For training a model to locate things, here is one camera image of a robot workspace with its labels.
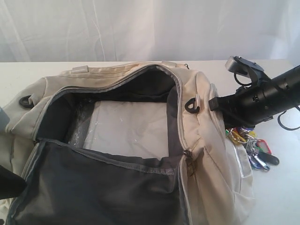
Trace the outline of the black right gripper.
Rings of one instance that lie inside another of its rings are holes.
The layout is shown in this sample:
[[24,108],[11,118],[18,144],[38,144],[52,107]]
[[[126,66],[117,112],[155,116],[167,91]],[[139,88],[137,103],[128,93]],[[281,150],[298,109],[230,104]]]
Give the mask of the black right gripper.
[[270,109],[261,89],[243,89],[225,97],[209,100],[211,111],[222,111],[226,128],[248,127],[273,119],[274,111]]

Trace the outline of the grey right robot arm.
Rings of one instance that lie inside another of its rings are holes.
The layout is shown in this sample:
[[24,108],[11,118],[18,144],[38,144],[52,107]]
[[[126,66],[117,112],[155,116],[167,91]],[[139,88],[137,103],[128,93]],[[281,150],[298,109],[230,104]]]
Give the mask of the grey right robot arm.
[[235,94],[209,100],[211,111],[223,114],[226,129],[253,128],[278,113],[300,109],[300,67],[270,79],[262,73],[259,84],[239,87]]

